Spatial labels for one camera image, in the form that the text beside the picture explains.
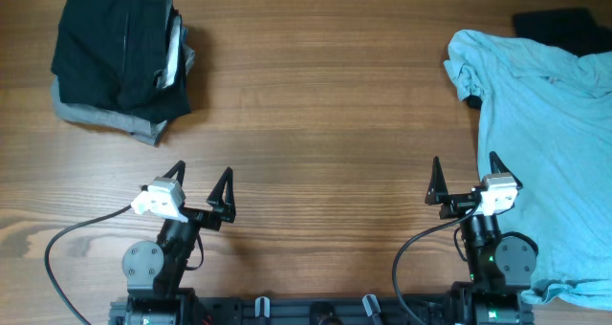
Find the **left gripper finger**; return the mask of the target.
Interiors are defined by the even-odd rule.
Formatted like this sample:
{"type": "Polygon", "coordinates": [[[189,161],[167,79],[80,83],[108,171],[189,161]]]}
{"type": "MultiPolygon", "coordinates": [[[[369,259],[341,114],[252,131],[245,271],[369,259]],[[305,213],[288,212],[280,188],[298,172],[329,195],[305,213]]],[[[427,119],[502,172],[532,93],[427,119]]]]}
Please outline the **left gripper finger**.
{"type": "Polygon", "coordinates": [[[174,179],[179,183],[179,185],[183,185],[185,172],[186,163],[184,161],[178,161],[166,173],[163,174],[163,177],[174,179]]]}
{"type": "Polygon", "coordinates": [[[227,167],[207,198],[215,211],[234,211],[233,170],[227,167]]]}

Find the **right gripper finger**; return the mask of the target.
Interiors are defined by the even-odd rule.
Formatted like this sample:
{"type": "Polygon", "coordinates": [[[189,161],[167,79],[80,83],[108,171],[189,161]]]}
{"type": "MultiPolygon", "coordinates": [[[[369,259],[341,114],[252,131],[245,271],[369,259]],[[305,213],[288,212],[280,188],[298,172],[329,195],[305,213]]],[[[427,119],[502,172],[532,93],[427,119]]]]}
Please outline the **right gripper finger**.
{"type": "Polygon", "coordinates": [[[490,166],[492,174],[509,174],[515,181],[518,189],[522,188],[522,182],[510,171],[510,169],[501,161],[495,151],[491,151],[489,154],[490,166]]]}
{"type": "Polygon", "coordinates": [[[440,205],[448,201],[448,188],[443,169],[438,157],[434,157],[431,167],[431,177],[427,188],[425,203],[440,205]]]}

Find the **light blue t-shirt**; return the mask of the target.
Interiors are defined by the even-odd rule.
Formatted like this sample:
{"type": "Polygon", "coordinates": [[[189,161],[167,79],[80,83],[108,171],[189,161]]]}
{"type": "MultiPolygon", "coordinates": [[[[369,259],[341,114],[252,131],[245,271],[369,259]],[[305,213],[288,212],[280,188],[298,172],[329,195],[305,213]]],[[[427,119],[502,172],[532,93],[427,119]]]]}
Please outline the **light blue t-shirt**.
{"type": "Polygon", "coordinates": [[[503,231],[538,257],[523,299],[611,307],[611,56],[576,56],[525,38],[473,30],[448,43],[460,99],[477,97],[480,175],[496,154],[522,182],[503,231]]]}

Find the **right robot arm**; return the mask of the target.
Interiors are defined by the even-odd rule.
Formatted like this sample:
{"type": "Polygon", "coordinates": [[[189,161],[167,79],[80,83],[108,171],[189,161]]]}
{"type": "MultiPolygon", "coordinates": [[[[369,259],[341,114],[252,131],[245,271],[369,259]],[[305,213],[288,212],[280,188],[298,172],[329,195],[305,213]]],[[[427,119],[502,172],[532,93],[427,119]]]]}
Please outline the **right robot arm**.
{"type": "Polygon", "coordinates": [[[490,153],[492,172],[468,193],[448,192],[433,159],[425,203],[439,205],[442,220],[459,221],[469,282],[455,282],[444,300],[444,322],[462,325],[529,325],[533,308],[521,301],[531,287],[538,248],[528,236],[501,231],[498,216],[514,208],[522,182],[490,153]]]}

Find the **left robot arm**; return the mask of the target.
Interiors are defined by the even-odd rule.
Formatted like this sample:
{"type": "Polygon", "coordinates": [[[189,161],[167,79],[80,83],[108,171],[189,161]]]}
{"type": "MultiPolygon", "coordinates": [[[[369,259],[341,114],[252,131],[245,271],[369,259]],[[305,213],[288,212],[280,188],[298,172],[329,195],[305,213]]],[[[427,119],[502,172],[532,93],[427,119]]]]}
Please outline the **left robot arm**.
{"type": "Polygon", "coordinates": [[[164,220],[154,241],[132,245],[122,258],[127,279],[127,300],[113,304],[110,324],[195,325],[209,324],[211,315],[192,288],[180,286],[194,249],[203,249],[201,229],[217,231],[236,216],[233,170],[227,168],[211,190],[210,210],[186,206],[183,181],[186,163],[177,162],[161,177],[142,187],[131,207],[142,215],[150,212],[164,220]]]}

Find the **folded grey garment under stack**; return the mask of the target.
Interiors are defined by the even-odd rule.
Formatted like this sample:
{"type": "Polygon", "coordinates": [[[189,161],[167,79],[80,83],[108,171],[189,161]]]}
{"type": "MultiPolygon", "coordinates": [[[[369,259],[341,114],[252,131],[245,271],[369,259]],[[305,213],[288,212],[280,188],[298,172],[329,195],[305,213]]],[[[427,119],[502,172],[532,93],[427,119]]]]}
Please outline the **folded grey garment under stack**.
{"type": "Polygon", "coordinates": [[[132,115],[100,109],[86,104],[63,103],[60,100],[58,77],[53,79],[51,97],[55,114],[65,121],[118,129],[133,139],[156,146],[162,139],[170,120],[154,123],[132,115]]]}

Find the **folded white patterned garment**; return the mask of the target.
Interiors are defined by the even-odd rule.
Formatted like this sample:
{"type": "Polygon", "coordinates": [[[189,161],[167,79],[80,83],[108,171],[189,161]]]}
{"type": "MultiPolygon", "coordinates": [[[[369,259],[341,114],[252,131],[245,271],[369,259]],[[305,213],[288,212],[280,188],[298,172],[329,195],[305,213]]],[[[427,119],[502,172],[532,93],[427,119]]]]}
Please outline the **folded white patterned garment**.
{"type": "Polygon", "coordinates": [[[170,22],[169,40],[166,53],[165,68],[160,73],[156,87],[165,89],[172,86],[175,82],[179,70],[179,57],[181,48],[181,29],[182,18],[176,15],[170,22]]]}

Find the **black garment on right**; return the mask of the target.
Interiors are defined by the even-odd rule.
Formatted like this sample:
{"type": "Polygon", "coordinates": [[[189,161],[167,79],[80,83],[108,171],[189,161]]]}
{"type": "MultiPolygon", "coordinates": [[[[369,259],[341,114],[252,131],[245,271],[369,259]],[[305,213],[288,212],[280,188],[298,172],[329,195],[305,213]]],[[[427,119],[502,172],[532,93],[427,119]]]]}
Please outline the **black garment on right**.
{"type": "Polygon", "coordinates": [[[587,9],[514,15],[515,35],[461,30],[444,66],[457,96],[486,119],[584,115],[611,107],[611,31],[587,9]]]}

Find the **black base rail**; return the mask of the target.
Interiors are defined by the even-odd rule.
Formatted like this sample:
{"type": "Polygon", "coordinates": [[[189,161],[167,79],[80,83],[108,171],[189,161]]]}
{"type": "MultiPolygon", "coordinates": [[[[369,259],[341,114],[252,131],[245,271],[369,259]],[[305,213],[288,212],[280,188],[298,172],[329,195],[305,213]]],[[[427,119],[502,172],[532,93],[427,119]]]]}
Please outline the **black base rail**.
{"type": "Polygon", "coordinates": [[[407,314],[395,298],[362,297],[331,299],[254,300],[235,297],[207,297],[195,307],[185,308],[171,301],[149,304],[113,302],[110,324],[412,324],[418,316],[425,324],[519,324],[533,325],[533,307],[516,299],[495,296],[486,301],[450,301],[441,294],[409,294],[404,302],[407,314]]]}

